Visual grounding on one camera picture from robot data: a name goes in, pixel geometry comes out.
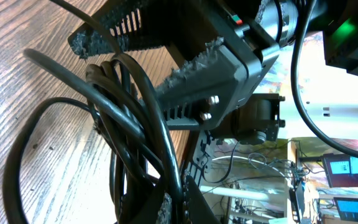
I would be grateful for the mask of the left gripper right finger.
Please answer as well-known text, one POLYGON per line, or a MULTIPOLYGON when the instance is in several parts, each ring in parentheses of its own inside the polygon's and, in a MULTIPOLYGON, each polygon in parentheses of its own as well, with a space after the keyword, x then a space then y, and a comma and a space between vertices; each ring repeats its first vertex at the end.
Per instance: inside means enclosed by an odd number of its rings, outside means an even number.
POLYGON ((192 176, 183 179, 182 223, 220 224, 192 176))

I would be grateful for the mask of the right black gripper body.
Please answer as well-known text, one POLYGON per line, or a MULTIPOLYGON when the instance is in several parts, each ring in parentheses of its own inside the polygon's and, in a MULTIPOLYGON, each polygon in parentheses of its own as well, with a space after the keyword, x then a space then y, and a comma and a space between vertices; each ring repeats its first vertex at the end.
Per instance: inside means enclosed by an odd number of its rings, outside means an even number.
POLYGON ((278 57, 279 44, 252 19, 237 17, 229 7, 218 1, 203 1, 198 19, 191 19, 190 39, 196 42, 191 59, 174 59, 180 68, 206 51, 206 44, 218 37, 224 45, 245 65, 247 80, 238 97, 237 106, 225 115, 243 108, 278 57))

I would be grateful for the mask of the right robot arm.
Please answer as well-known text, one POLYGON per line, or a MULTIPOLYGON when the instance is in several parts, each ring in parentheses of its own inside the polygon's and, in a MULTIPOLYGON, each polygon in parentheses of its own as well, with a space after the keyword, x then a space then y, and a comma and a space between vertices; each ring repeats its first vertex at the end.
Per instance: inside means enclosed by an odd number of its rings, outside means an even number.
MULTIPOLYGON (((166 46, 181 66, 156 88, 169 129, 241 141, 294 124, 254 93, 282 47, 298 41, 311 1, 107 1, 92 18, 123 51, 166 46)), ((316 1, 305 37, 323 32, 326 65, 358 76, 358 2, 316 1)), ((80 58, 112 51, 84 23, 68 37, 80 58)))

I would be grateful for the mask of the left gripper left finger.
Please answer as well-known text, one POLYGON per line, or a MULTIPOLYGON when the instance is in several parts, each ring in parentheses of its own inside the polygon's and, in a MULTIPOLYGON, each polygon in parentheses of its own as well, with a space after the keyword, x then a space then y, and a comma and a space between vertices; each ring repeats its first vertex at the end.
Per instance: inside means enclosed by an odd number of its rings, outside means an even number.
POLYGON ((155 185, 150 197, 130 219, 130 224, 155 224, 172 222, 172 199, 164 184, 155 185))

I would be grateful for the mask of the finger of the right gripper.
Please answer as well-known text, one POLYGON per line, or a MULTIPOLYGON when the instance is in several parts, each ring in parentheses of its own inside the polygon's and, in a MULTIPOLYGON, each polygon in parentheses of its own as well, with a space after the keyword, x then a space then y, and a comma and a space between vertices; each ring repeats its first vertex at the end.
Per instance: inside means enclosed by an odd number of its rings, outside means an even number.
POLYGON ((206 130, 219 126, 237 106, 246 80, 245 65, 218 37, 172 70, 155 91, 170 130, 206 130))
POLYGON ((191 19, 203 1, 108 0, 91 17, 117 40, 125 52, 165 47, 174 59, 191 59, 191 19))

